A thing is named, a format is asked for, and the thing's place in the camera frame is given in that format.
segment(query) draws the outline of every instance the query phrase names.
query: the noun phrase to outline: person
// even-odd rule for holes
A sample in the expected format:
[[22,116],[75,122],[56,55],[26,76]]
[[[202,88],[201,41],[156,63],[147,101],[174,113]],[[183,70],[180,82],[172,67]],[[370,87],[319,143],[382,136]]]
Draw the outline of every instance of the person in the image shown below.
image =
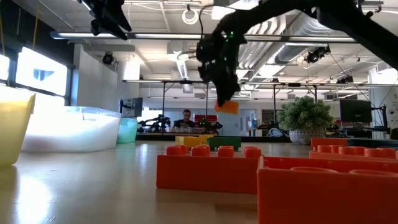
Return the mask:
[[174,121],[174,127],[175,128],[194,128],[195,127],[195,122],[191,121],[191,111],[190,110],[184,110],[182,112],[183,114],[183,119],[180,119],[178,121]]

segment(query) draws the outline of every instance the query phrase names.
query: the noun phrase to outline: plant pot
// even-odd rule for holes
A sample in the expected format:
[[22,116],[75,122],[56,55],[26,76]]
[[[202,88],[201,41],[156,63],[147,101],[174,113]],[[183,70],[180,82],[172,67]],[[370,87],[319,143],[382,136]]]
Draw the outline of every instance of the plant pot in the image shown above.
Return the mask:
[[301,145],[310,145],[311,138],[324,138],[323,128],[306,128],[289,131],[289,137],[292,143]]

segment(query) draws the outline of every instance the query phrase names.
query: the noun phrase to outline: black robotic arm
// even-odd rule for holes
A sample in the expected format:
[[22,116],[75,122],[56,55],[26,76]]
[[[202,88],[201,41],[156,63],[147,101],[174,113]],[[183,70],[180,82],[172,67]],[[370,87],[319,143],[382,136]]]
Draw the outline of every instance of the black robotic arm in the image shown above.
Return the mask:
[[237,76],[239,45],[254,25],[291,10],[300,10],[334,30],[354,38],[390,66],[398,68],[398,37],[364,15],[351,0],[268,0],[250,10],[226,15],[209,36],[197,45],[198,68],[205,82],[216,85],[218,105],[239,91]]

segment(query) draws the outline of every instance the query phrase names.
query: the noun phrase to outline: green lego brick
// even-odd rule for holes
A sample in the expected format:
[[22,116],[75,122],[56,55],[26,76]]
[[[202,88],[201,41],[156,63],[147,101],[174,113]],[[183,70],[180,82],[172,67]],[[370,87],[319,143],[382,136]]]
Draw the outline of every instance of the green lego brick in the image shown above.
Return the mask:
[[207,144],[210,146],[210,149],[214,151],[216,148],[220,146],[233,146],[235,151],[238,151],[241,147],[241,138],[230,138],[230,137],[215,137],[208,138]]

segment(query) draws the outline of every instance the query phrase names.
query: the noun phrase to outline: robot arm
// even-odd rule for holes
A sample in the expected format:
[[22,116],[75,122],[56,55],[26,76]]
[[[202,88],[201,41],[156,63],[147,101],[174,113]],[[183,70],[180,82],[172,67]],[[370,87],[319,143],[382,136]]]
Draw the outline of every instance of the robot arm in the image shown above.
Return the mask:
[[132,31],[129,22],[124,16],[122,5],[124,0],[77,0],[90,10],[90,15],[95,19],[91,22],[91,32],[94,35],[110,33],[127,40],[127,36],[120,27]]
[[198,68],[205,82],[216,85],[218,105],[230,100],[239,91],[237,76],[239,45],[244,34],[254,25],[272,17],[298,9],[334,30],[340,30],[394,68],[398,68],[398,37],[370,20],[352,0],[268,0],[247,10],[228,14],[210,36],[197,45]]

